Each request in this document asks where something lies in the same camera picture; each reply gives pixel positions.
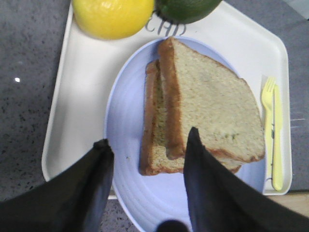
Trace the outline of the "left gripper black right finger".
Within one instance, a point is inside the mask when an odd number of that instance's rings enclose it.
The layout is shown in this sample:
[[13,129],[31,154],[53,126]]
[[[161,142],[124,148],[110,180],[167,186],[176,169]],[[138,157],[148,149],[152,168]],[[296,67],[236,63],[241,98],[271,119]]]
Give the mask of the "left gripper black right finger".
[[278,232],[272,201],[220,164],[197,128],[188,136],[184,181],[193,231]]

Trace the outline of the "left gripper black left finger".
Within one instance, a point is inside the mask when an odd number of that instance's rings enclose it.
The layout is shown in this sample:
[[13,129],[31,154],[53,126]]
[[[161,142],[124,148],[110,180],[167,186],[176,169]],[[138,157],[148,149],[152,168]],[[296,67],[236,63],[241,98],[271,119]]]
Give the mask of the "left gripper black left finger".
[[52,180],[0,204],[2,232],[97,232],[112,184],[114,153],[93,144]]

